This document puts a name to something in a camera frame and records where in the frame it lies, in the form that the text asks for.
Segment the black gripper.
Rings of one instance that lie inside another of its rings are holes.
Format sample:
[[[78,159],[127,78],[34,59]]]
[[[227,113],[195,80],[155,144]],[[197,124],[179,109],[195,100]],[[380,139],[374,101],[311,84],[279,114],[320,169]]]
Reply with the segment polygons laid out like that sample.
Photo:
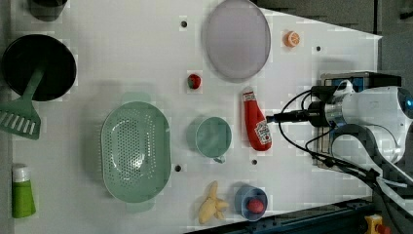
[[[295,115],[291,113],[278,113],[274,115],[267,115],[266,120],[268,123],[292,122],[296,116],[299,122],[308,121],[313,127],[325,127],[326,118],[324,108],[324,102],[314,101],[307,109],[298,110]]]

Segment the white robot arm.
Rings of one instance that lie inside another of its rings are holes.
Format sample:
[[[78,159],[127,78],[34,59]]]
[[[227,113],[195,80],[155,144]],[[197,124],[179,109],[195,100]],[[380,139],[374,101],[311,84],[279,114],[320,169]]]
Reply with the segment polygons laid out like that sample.
[[[412,176],[397,163],[403,158],[412,125],[412,96],[398,86],[354,90],[349,80],[337,86],[314,86],[299,95],[314,100],[308,107],[266,117],[268,123],[308,122],[325,132],[325,153],[307,144],[301,149],[327,168],[355,176],[412,215]]]

